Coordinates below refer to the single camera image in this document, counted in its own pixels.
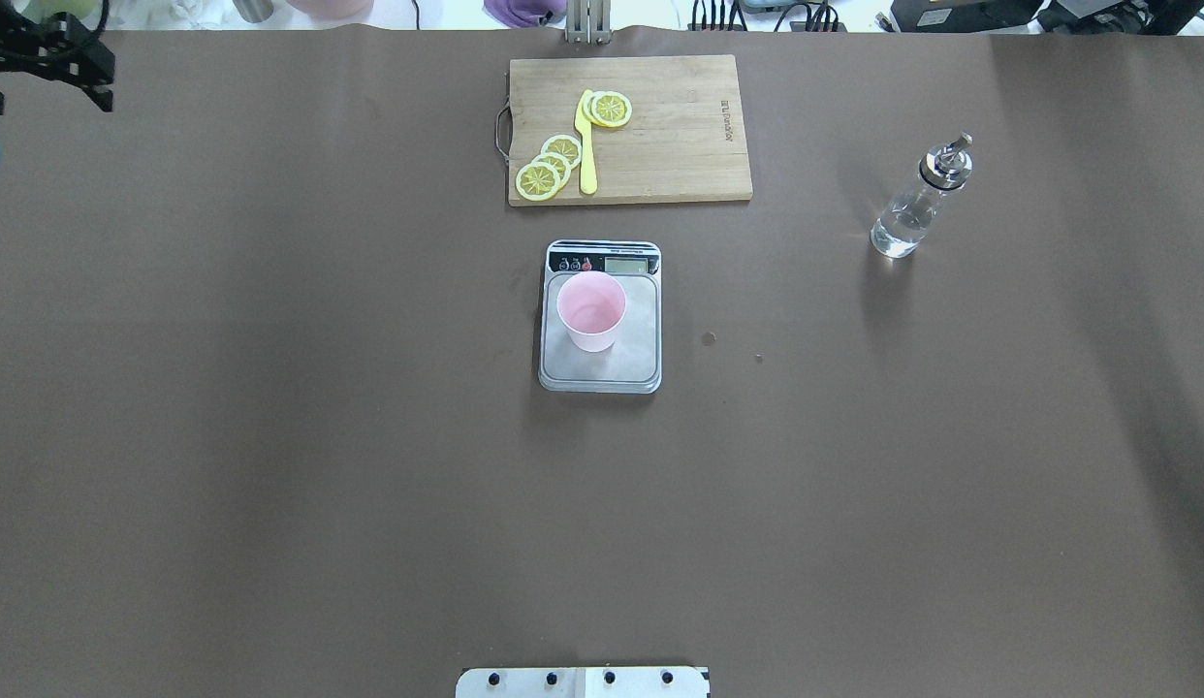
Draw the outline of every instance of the plastic cup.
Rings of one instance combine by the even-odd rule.
[[[559,289],[555,302],[567,337],[585,351],[601,351],[619,336],[628,296],[619,279],[604,272],[582,272]]]

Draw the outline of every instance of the cutting board handle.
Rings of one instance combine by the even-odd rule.
[[[512,73],[504,73],[506,79],[508,79],[508,91],[503,99],[503,107],[500,113],[495,114],[495,150],[500,152],[503,156],[503,164],[512,164],[512,137],[515,134],[515,129],[512,123]],[[508,144],[503,146],[503,114],[508,116],[508,137],[506,141]]]

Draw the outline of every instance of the purple cloth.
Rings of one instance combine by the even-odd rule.
[[[551,14],[567,12],[567,0],[483,0],[492,18],[510,28],[537,26]]]

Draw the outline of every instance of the wooden cutting board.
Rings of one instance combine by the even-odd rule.
[[[579,167],[554,199],[529,202],[515,173],[556,132],[576,132],[585,89],[627,94],[632,120],[594,128],[598,190],[580,194]],[[513,207],[590,203],[746,202],[752,199],[736,57],[561,58],[512,61]]]

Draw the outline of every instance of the yellow knife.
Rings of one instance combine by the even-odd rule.
[[[592,89],[585,89],[576,103],[576,131],[580,132],[580,194],[598,190],[598,172],[594,165],[594,123],[585,116],[585,99],[592,96]]]

